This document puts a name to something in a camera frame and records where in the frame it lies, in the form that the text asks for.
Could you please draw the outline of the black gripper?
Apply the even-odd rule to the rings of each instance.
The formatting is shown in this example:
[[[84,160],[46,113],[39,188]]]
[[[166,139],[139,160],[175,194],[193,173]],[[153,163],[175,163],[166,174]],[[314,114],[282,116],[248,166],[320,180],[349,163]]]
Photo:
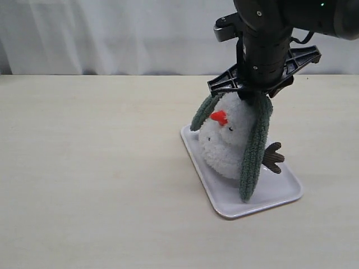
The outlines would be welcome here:
[[[293,29],[265,33],[236,30],[237,64],[207,82],[212,97],[220,93],[238,92],[240,97],[252,97],[256,87],[267,88],[270,98],[294,83],[294,75],[308,64],[317,64],[321,53],[317,46],[290,48]]]

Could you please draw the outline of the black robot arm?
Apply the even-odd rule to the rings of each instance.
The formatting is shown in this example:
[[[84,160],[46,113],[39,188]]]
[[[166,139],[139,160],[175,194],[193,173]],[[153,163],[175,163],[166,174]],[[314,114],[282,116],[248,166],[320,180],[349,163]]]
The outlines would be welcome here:
[[[211,96],[237,92],[242,99],[257,92],[273,98],[290,86],[294,74],[318,63],[316,33],[358,39],[358,1],[235,1],[236,12],[217,19],[219,42],[237,39],[236,64],[208,81]]]

